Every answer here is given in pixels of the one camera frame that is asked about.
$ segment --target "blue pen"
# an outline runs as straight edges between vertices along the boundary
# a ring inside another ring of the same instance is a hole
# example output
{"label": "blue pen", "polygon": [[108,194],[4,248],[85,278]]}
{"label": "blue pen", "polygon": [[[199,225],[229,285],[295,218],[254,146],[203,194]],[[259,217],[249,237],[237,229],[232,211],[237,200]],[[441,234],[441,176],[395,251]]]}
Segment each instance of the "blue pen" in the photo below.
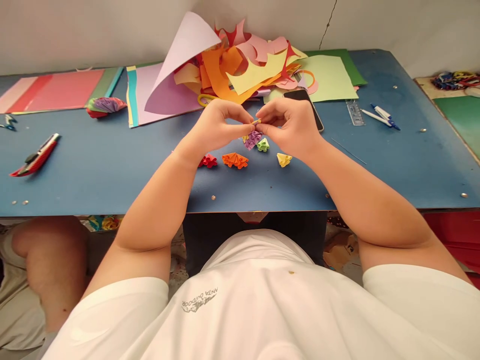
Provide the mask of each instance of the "blue pen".
{"label": "blue pen", "polygon": [[385,110],[383,110],[380,106],[377,106],[373,103],[370,104],[371,107],[373,108],[373,110],[376,111],[376,113],[378,115],[380,115],[382,118],[384,118],[389,124],[390,124],[390,127],[391,128],[394,128],[396,130],[400,130],[400,128],[398,127],[397,124],[395,124],[395,122],[392,120],[392,116],[386,112]]}

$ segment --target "ruler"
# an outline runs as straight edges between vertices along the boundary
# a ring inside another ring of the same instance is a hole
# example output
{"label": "ruler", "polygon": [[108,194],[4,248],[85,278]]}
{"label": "ruler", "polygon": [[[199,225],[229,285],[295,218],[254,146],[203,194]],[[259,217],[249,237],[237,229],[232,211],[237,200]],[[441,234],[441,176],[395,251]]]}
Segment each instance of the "ruler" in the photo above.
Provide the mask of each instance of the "ruler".
{"label": "ruler", "polygon": [[348,109],[348,113],[350,114],[351,122],[354,126],[362,126],[365,125],[364,118],[362,116],[362,112],[360,111],[359,103],[357,100],[345,100],[346,108]]}

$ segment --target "pen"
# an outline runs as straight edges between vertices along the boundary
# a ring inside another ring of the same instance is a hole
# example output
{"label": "pen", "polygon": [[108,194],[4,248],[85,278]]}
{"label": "pen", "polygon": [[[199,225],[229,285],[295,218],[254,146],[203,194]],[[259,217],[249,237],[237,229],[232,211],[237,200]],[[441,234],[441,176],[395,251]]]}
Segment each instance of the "pen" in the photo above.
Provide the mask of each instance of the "pen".
{"label": "pen", "polygon": [[382,122],[384,123],[385,125],[387,125],[389,128],[391,128],[392,126],[390,125],[390,123],[385,120],[383,117],[380,117],[378,115],[375,115],[374,113],[371,113],[369,111],[366,111],[366,110],[363,110],[363,109],[360,109],[362,113],[364,114],[367,114],[369,117],[371,118],[374,118],[374,119],[377,119],[379,122]]}
{"label": "pen", "polygon": [[392,120],[392,116],[383,110],[380,106],[377,106],[373,103],[370,103],[371,107],[376,111],[378,115],[380,115],[385,121],[387,121],[390,124],[391,128],[394,128],[396,130],[400,130],[397,124]]}

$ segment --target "green board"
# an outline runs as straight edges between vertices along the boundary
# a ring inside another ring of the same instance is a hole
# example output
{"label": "green board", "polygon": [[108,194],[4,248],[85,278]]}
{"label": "green board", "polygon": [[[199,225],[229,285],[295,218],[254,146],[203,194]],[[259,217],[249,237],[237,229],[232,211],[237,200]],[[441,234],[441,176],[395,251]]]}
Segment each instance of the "green board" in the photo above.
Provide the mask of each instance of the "green board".
{"label": "green board", "polygon": [[362,74],[360,74],[359,70],[355,66],[347,49],[305,51],[305,54],[307,54],[308,56],[314,56],[314,55],[338,56],[343,61],[343,65],[345,65],[346,72],[348,73],[348,76],[350,77],[350,80],[351,80],[351,84],[353,86],[368,84],[368,82],[363,78]]}
{"label": "green board", "polygon": [[480,98],[445,97],[433,101],[480,159]]}

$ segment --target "paper flower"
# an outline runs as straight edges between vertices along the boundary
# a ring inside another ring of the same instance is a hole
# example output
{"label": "paper flower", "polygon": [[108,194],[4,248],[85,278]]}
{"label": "paper flower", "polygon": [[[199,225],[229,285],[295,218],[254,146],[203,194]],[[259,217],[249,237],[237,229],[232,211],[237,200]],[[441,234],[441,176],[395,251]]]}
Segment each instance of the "paper flower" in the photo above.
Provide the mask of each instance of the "paper flower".
{"label": "paper flower", "polygon": [[278,163],[282,168],[290,164],[290,160],[292,160],[292,157],[290,155],[285,155],[279,152],[276,154],[276,158],[278,159]]}
{"label": "paper flower", "polygon": [[126,107],[127,104],[117,97],[97,97],[88,101],[86,112],[91,118],[98,119]]}
{"label": "paper flower", "polygon": [[217,166],[217,158],[213,156],[212,154],[207,154],[203,157],[203,159],[200,161],[200,164],[198,164],[198,167],[201,168],[203,165],[205,165],[207,168],[211,168],[214,166]]}
{"label": "paper flower", "polygon": [[252,150],[255,145],[260,141],[262,138],[262,133],[253,130],[250,134],[248,134],[248,139],[245,141],[245,147],[248,150]]}
{"label": "paper flower", "polygon": [[267,150],[270,149],[269,141],[264,137],[256,144],[256,147],[258,148],[258,151],[267,152]]}
{"label": "paper flower", "polygon": [[246,168],[248,166],[249,160],[236,152],[225,154],[221,156],[223,163],[228,165],[229,168],[236,166],[238,169]]}

